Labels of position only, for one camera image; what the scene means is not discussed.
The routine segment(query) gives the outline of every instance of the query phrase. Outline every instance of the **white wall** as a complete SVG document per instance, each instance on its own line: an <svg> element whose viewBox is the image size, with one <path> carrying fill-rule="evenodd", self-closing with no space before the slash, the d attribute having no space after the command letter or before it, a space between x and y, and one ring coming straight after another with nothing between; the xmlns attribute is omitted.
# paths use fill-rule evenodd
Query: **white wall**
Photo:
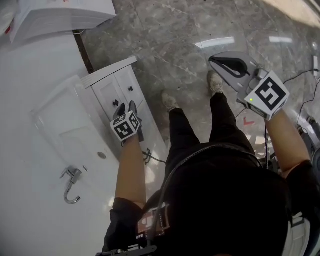
<svg viewBox="0 0 320 256"><path fill-rule="evenodd" d="M46 36L23 46L0 38L2 256L89 256L102 249L111 195L102 201L84 188L82 203L66 204L68 179L59 180L66 166L30 117L60 82L87 74L72 34ZM70 198L76 193L72 189Z"/></svg>

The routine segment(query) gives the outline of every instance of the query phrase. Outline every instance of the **sneaker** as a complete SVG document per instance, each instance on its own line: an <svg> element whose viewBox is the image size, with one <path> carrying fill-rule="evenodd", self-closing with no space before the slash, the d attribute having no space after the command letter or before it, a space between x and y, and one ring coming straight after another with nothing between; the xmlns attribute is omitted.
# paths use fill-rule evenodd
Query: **sneaker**
<svg viewBox="0 0 320 256"><path fill-rule="evenodd" d="M180 109L176 99L170 96L166 91L162 92L162 103L168 112L174 109Z"/></svg>
<svg viewBox="0 0 320 256"><path fill-rule="evenodd" d="M316 120L312 117L312 116L308 116L308 118L306 119L306 121L310 124L310 125L313 125Z"/></svg>
<svg viewBox="0 0 320 256"><path fill-rule="evenodd" d="M222 86L224 85L224 80L216 72L209 71L207 75L208 85L211 92L211 95L216 93L223 93Z"/></svg>

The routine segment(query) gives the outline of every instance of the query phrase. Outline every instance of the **black pants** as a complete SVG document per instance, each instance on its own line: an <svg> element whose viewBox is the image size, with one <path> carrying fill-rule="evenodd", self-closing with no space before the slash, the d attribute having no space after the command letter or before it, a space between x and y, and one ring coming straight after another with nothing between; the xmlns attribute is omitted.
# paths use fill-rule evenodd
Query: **black pants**
<svg viewBox="0 0 320 256"><path fill-rule="evenodd" d="M210 100L210 106L212 131L209 142L233 144L246 152L255 154L245 134L238 129L236 118L228 105L226 96L223 93L216 93ZM171 149L167 166L171 166L173 161L177 162L179 158L183 160L185 152L200 145L200 141L182 109L171 110L169 119Z"/></svg>

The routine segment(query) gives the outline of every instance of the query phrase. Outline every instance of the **stack of paper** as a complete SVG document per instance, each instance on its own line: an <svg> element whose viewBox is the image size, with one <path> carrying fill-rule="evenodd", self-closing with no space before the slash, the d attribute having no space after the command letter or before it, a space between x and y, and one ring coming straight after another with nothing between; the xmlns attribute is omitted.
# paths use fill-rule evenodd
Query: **stack of paper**
<svg viewBox="0 0 320 256"><path fill-rule="evenodd" d="M19 0L11 42L71 30L93 29L116 16L112 0Z"/></svg>

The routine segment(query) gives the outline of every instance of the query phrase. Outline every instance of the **faucet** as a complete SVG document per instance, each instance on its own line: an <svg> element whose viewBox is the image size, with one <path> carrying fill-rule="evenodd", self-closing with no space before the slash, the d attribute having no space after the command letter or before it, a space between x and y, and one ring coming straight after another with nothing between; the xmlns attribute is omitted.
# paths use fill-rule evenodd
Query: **faucet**
<svg viewBox="0 0 320 256"><path fill-rule="evenodd" d="M71 190L72 186L77 183L77 181L78 181L80 175L82 174L82 172L79 169L76 169L76 168L74 168L72 166L69 166L68 168L66 168L63 171L60 179L63 176L65 176L65 174L69 175L71 177L71 179L69 181L68 187L66 188L66 190L64 192L64 201L69 205L74 205L81 199L81 197L77 196L74 200L69 200L68 199L68 194L69 194L69 191Z"/></svg>

